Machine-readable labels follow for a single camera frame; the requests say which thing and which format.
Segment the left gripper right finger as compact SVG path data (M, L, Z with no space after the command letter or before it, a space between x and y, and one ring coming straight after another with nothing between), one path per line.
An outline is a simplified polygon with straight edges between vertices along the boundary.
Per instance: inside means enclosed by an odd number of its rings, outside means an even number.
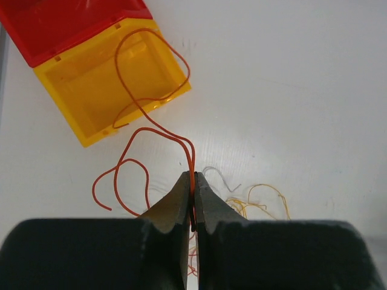
M200 289L377 289L377 268L351 224L250 221L195 177Z

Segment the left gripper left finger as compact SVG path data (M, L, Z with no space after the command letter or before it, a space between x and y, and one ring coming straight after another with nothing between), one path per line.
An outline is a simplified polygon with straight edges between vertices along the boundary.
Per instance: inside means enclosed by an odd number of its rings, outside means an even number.
M186 289L189 174L138 218L22 221L1 247L2 289Z

